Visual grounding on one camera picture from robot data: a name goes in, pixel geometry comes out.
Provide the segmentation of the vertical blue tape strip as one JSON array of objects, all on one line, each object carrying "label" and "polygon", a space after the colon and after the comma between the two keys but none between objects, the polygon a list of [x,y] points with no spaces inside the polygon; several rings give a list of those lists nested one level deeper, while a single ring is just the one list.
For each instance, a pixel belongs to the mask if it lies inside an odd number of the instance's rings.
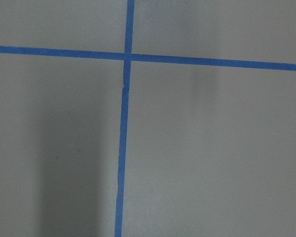
[{"label": "vertical blue tape strip", "polygon": [[120,138],[119,138],[119,154],[118,154],[118,170],[117,170],[117,196],[116,196],[115,226],[114,226],[114,235],[116,237],[122,236],[134,6],[135,6],[135,2],[133,0],[129,0],[127,2],[124,61],[123,61],[123,88],[122,88],[122,95],[121,95]]}]

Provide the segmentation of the horizontal blue tape strip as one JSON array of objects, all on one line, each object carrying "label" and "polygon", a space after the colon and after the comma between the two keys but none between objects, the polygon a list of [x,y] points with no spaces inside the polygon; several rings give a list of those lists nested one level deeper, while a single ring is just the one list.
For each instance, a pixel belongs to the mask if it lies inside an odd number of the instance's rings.
[{"label": "horizontal blue tape strip", "polygon": [[117,53],[117,52],[101,52],[101,51],[85,51],[85,50],[69,50],[69,49],[16,47],[16,46],[0,45],[0,53],[296,71],[296,64],[290,64],[290,63],[195,58],[195,57],[164,56],[164,55],[146,55],[146,54],[125,54],[125,53]]}]

